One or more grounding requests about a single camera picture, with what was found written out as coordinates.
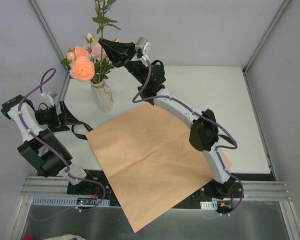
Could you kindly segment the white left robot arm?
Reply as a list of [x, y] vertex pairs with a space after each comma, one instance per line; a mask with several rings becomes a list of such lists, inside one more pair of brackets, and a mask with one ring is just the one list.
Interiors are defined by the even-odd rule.
[[43, 177], [64, 177], [71, 186], [77, 186], [84, 194], [95, 191], [96, 183], [86, 169], [72, 163], [72, 155], [55, 137], [55, 132], [69, 131], [69, 126], [80, 125], [66, 107], [59, 102], [60, 113], [50, 99], [46, 109], [35, 109], [29, 99], [20, 94], [3, 103], [1, 112], [18, 126], [22, 145], [17, 150]]

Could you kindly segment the green and orange wrapping paper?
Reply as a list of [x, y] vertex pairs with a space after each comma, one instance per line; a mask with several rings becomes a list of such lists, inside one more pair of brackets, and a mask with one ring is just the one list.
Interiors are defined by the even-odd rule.
[[213, 178], [189, 134], [178, 118], [147, 103], [86, 135], [134, 232]]

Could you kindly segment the pink artificial flower bunch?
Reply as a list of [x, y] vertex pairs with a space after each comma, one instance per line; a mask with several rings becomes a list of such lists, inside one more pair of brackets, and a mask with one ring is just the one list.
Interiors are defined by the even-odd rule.
[[104, 30], [106, 27], [115, 28], [121, 30], [118, 27], [118, 21], [111, 19], [107, 16], [107, 13], [111, 10], [112, 6], [116, 3], [116, 0], [95, 0], [94, 7], [96, 16], [92, 17], [94, 23], [98, 25], [96, 29], [95, 41], [104, 39]]

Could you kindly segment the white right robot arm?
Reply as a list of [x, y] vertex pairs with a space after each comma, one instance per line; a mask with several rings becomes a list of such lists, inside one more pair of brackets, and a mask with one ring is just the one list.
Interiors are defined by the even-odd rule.
[[203, 154], [212, 171], [212, 180], [204, 186], [205, 193], [219, 200], [231, 194], [236, 180], [218, 150], [218, 141], [220, 138], [230, 144], [234, 141], [227, 135], [219, 134], [221, 126], [216, 122], [214, 112], [187, 106], [164, 86], [164, 64], [160, 60], [149, 61], [147, 53], [150, 42], [147, 38], [141, 37], [137, 43], [107, 39], [99, 39], [98, 43], [115, 68], [124, 67], [141, 84], [132, 99], [133, 103], [148, 102], [159, 107], [190, 129], [190, 145]]

